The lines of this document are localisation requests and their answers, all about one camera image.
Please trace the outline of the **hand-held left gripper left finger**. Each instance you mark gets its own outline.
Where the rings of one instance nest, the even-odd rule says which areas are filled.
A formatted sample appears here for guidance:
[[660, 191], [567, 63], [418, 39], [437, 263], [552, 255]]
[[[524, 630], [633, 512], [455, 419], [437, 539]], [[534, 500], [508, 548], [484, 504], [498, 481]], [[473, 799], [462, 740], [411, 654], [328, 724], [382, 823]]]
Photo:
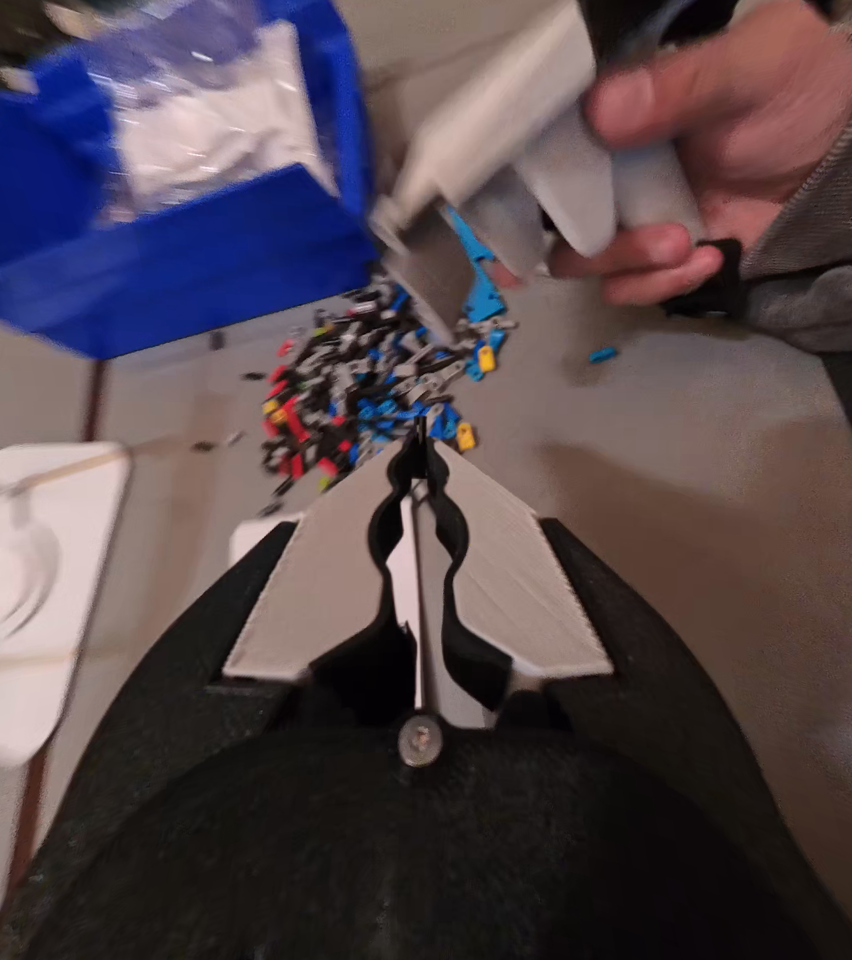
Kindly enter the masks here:
[[289, 534], [221, 675], [313, 684], [349, 710], [416, 705], [416, 534], [395, 440], [312, 503]]

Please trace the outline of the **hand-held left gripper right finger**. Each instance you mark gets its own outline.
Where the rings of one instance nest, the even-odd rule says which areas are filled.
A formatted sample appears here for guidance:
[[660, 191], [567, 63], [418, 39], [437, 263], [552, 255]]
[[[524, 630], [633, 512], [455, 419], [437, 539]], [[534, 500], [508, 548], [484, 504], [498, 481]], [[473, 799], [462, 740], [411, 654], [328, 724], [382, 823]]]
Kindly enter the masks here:
[[457, 687], [499, 712], [518, 691], [613, 676], [611, 656], [531, 507], [433, 440], [430, 506], [449, 558], [440, 643]]

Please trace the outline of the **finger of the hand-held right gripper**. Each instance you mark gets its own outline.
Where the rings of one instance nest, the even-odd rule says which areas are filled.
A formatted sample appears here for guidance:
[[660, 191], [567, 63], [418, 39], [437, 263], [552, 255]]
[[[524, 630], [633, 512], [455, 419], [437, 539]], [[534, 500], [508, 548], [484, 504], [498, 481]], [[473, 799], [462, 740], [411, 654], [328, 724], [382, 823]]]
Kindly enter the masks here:
[[518, 33], [416, 129], [389, 193], [371, 214], [387, 246], [436, 203], [458, 207], [587, 91], [597, 63], [577, 2], [561, 2]]

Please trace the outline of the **grey curved panel piece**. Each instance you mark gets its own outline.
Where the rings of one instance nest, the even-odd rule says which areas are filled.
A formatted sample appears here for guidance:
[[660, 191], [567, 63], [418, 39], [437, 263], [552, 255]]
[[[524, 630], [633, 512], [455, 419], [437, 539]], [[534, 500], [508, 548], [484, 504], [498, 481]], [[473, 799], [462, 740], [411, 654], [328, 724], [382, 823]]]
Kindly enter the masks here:
[[410, 295], [432, 339], [452, 346], [475, 274], [447, 216], [430, 207], [403, 225], [392, 202], [381, 198], [370, 225], [382, 244], [384, 271]]

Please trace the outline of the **grey desk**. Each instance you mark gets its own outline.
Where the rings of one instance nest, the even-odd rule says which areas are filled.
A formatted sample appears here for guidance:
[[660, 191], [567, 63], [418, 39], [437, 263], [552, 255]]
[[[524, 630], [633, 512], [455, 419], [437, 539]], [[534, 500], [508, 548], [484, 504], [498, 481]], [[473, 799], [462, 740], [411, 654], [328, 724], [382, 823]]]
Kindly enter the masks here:
[[[608, 308], [586, 282], [540, 280], [507, 300], [517, 351], [459, 395], [479, 431], [472, 458], [677, 631], [852, 919], [852, 427], [824, 365], [758, 335]], [[133, 455], [62, 721], [30, 765], [0, 767], [0, 905], [109, 701], [264, 506], [262, 393], [240, 377], [306, 315], [104, 367], [0, 325], [0, 449], [102, 439]], [[606, 347], [619, 356], [590, 365]]]

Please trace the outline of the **person's right hand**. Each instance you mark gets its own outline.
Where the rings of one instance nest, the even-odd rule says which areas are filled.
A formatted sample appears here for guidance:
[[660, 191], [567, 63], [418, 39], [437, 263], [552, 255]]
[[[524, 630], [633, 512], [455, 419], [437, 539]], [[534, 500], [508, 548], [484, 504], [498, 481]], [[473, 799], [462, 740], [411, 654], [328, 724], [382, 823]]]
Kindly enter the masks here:
[[598, 78], [583, 103], [609, 149], [673, 141], [708, 239], [749, 253], [852, 119], [852, 38], [805, 2]]

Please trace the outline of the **pile of small colourful pieces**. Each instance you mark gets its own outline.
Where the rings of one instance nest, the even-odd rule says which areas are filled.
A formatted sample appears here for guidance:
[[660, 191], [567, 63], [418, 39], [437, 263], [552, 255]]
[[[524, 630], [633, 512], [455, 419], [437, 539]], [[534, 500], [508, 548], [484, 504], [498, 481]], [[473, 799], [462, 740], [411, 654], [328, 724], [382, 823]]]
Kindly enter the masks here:
[[270, 374], [245, 375], [268, 383], [261, 469], [276, 484], [261, 516], [277, 512], [307, 475], [317, 473], [325, 491], [420, 428], [459, 453], [478, 445], [454, 389], [496, 372], [516, 329], [499, 291], [478, 285], [480, 305], [468, 297], [453, 344], [441, 345], [410, 293], [377, 271], [343, 308], [319, 308], [311, 327], [294, 328]]

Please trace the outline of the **clear plastic bag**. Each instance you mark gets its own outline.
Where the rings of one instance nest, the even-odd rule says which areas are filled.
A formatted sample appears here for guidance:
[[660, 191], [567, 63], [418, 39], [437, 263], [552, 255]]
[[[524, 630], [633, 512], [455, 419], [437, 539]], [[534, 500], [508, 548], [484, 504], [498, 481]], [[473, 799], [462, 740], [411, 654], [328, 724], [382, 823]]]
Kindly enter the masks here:
[[339, 195], [290, 20], [256, 2], [149, 2], [96, 26], [83, 55], [109, 101], [108, 222], [294, 165]]

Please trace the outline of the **blue plastic bin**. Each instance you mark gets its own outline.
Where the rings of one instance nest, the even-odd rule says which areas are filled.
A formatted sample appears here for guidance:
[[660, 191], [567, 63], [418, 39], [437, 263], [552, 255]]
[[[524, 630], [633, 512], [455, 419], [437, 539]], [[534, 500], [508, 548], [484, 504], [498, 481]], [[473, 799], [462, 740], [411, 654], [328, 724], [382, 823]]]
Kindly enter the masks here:
[[35, 94], [0, 89], [0, 321], [91, 359], [360, 287], [378, 258], [372, 155], [351, 36], [326, 1], [260, 2], [298, 33], [339, 196], [301, 165], [167, 212], [96, 225], [108, 114], [76, 48], [33, 62]]

